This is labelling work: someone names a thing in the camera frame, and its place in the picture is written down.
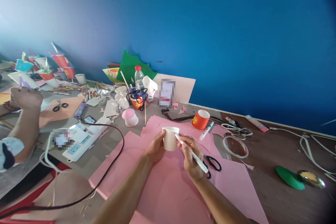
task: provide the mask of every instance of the black scissors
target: black scissors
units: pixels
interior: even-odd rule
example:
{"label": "black scissors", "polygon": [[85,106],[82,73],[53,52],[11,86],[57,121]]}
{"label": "black scissors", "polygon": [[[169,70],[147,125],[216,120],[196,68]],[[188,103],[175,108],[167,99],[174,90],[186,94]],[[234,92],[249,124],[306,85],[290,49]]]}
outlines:
{"label": "black scissors", "polygon": [[66,108],[66,107],[69,106],[68,103],[61,103],[60,99],[57,99],[56,101],[57,101],[58,105],[52,109],[54,112],[58,111],[61,107]]}
{"label": "black scissors", "polygon": [[[222,170],[221,164],[220,164],[215,158],[210,157],[210,156],[204,156],[204,157],[205,157],[205,159],[209,162],[209,164],[210,164],[216,171],[219,172],[219,171]],[[208,176],[207,178],[208,178],[208,179],[211,179],[211,173],[210,173],[210,170],[208,171],[208,174],[209,174],[209,176]]]}

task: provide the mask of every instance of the power strip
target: power strip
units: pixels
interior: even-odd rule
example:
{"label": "power strip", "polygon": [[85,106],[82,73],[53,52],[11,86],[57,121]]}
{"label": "power strip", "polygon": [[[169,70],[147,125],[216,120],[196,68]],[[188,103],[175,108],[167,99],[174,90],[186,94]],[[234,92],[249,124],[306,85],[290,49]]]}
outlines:
{"label": "power strip", "polygon": [[[111,120],[107,117],[101,117],[96,124],[111,124]],[[90,146],[96,141],[96,139],[106,130],[107,126],[94,126],[91,125],[86,133],[87,137],[81,142],[74,142],[74,144],[69,147],[63,156],[72,162],[78,161],[78,159],[90,148]]]}

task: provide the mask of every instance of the blue wall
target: blue wall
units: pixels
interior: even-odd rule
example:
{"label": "blue wall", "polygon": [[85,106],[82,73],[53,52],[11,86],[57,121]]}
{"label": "blue wall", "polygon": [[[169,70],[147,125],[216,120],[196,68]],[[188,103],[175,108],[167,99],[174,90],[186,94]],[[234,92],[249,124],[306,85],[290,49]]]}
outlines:
{"label": "blue wall", "polygon": [[336,118],[335,31],[335,0],[0,0],[10,59],[47,55],[52,40],[108,82],[102,69],[126,48],[195,78],[191,103],[329,134],[335,123],[319,125]]}

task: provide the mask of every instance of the bracelet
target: bracelet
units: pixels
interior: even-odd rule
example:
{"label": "bracelet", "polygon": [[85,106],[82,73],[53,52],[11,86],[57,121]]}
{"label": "bracelet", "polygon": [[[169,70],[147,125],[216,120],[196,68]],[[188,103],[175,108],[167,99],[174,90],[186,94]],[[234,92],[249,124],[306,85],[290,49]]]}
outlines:
{"label": "bracelet", "polygon": [[6,101],[6,102],[4,102],[4,103],[2,104],[2,106],[3,106],[6,110],[8,110],[9,112],[15,112],[15,111],[20,110],[19,107],[13,107],[13,106],[11,106],[11,105],[10,105],[10,101]]}

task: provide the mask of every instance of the green paper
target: green paper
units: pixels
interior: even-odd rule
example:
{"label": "green paper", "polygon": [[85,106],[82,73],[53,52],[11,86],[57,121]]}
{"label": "green paper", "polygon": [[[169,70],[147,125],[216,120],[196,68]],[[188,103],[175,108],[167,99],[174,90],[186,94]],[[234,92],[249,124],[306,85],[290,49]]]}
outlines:
{"label": "green paper", "polygon": [[302,183],[299,180],[298,176],[295,173],[291,172],[290,170],[282,166],[276,166],[275,170],[278,173],[278,175],[283,179],[283,181],[285,181],[288,185],[290,185],[294,189],[303,190],[306,188],[304,183]]}
{"label": "green paper", "polygon": [[123,59],[121,60],[119,73],[118,73],[118,76],[117,76],[117,80],[119,80],[121,82],[125,82],[123,76],[120,73],[122,71],[127,84],[130,85],[132,83],[131,77],[134,79],[135,66],[136,65],[141,66],[141,71],[143,72],[144,76],[147,75],[151,79],[154,79],[154,77],[158,74],[157,72],[153,72],[149,68],[149,63],[144,64],[144,63],[140,62],[140,60],[138,59],[137,56],[129,55],[126,52],[126,49],[124,50],[124,55],[122,56],[122,58]]}

